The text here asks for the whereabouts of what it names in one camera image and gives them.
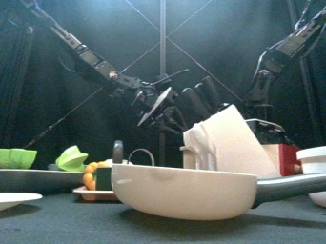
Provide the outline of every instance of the white container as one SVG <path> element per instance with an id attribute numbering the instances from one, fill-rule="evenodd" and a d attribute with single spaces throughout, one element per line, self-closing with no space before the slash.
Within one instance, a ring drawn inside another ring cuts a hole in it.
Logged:
<path id="1" fill-rule="evenodd" d="M 304 174 L 326 173 L 326 146 L 298 151 L 297 158 L 302 162 Z M 312 193 L 310 198 L 317 205 L 326 208 L 326 192 Z"/>

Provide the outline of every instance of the white plate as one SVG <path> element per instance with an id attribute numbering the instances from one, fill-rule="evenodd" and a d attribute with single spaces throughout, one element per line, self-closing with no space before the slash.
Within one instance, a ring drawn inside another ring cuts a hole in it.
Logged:
<path id="1" fill-rule="evenodd" d="M 85 173 L 0 169 L 0 193 L 71 192 L 83 185 Z"/>
<path id="2" fill-rule="evenodd" d="M 0 193 L 0 211 L 38 199 L 42 199 L 42 195 L 37 193 Z"/>
<path id="3" fill-rule="evenodd" d="M 87 201 L 119 201 L 114 191 L 90 191 L 86 186 L 77 188 L 74 193 Z"/>

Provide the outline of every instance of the green bowl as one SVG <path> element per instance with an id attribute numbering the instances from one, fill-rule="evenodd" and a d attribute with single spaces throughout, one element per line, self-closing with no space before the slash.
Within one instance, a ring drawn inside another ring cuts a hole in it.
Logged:
<path id="1" fill-rule="evenodd" d="M 30 169 L 37 159 L 38 151 L 25 149 L 0 149 L 0 168 Z"/>

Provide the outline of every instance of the gray table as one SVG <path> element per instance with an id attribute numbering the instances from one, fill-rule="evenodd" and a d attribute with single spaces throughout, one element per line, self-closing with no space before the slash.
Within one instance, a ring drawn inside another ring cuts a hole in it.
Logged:
<path id="1" fill-rule="evenodd" d="M 238 218 L 186 221 L 119 202 L 46 196 L 0 212 L 2 243 L 326 243 L 326 209 L 306 196 L 262 204 Z"/>

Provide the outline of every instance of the metal pole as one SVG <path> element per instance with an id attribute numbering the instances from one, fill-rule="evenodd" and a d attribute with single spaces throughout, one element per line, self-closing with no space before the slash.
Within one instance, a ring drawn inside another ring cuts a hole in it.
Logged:
<path id="1" fill-rule="evenodd" d="M 166 46 L 166 40 L 167 40 L 167 2 L 166 0 L 161 0 L 161 75 L 166 74 L 166 63 L 167 63 L 167 46 Z M 165 166 L 166 164 L 166 133 L 159 132 L 159 164 Z"/>
<path id="2" fill-rule="evenodd" d="M 292 27 L 293 30 L 296 31 L 296 23 L 298 22 L 297 10 L 293 4 L 293 0 L 286 0 L 286 2 L 289 8 Z M 306 91 L 306 99 L 309 104 L 310 120 L 313 125 L 313 139 L 317 145 L 322 145 L 321 125 L 317 121 L 317 108 L 313 100 L 313 83 L 310 79 L 310 71 L 309 71 L 309 65 L 306 59 L 302 59 L 300 61 L 300 66 L 301 66 L 302 80 L 304 80 L 304 86 Z"/>

